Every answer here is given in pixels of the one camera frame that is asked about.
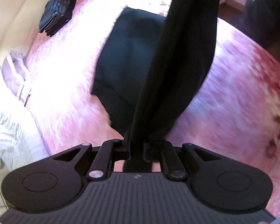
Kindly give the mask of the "black garment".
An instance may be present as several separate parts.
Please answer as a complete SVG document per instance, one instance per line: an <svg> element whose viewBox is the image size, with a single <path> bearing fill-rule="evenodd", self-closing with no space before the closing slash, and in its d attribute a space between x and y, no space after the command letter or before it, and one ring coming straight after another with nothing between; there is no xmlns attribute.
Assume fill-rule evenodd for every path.
<svg viewBox="0 0 280 224"><path fill-rule="evenodd" d="M172 0L137 104L123 171L151 170L150 153L158 151L202 86L214 57L219 6L220 0Z"/></svg>

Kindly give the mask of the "pink rose bed blanket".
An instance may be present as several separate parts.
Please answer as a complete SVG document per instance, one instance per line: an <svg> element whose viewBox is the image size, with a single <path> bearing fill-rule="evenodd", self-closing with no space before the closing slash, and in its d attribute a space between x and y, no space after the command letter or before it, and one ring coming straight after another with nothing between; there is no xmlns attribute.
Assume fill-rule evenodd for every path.
<svg viewBox="0 0 280 224"><path fill-rule="evenodd" d="M77 0L72 20L53 37L38 34L26 58L27 109L51 154L119 138L90 95L99 53L126 7L167 15L171 0ZM219 20L211 70L167 136L261 169L273 182L268 211L280 216L280 63Z"/></svg>

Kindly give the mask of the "dark blue garment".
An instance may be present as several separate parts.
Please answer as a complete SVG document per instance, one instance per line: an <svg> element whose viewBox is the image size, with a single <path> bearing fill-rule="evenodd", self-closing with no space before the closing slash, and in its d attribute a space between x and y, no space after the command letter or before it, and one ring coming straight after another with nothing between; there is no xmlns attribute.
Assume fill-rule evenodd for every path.
<svg viewBox="0 0 280 224"><path fill-rule="evenodd" d="M109 114L111 128L122 136L131 128L164 23L164 16L126 7L97 60L90 93Z"/></svg>

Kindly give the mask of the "grey striped rolled duvet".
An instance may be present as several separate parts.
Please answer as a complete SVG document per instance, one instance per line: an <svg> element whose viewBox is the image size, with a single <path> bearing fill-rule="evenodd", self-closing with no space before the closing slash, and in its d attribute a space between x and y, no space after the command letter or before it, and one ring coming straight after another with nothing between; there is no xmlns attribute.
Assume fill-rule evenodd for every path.
<svg viewBox="0 0 280 224"><path fill-rule="evenodd" d="M0 66L0 160L12 171L46 157L32 115L6 86Z"/></svg>

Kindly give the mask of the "folded dark jeans stack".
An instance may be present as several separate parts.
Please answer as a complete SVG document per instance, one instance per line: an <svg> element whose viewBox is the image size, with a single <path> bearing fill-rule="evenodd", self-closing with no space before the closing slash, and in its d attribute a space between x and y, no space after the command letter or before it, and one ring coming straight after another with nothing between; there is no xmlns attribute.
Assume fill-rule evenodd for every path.
<svg viewBox="0 0 280 224"><path fill-rule="evenodd" d="M39 33L55 35L73 15L77 0L50 0L44 9L39 23Z"/></svg>

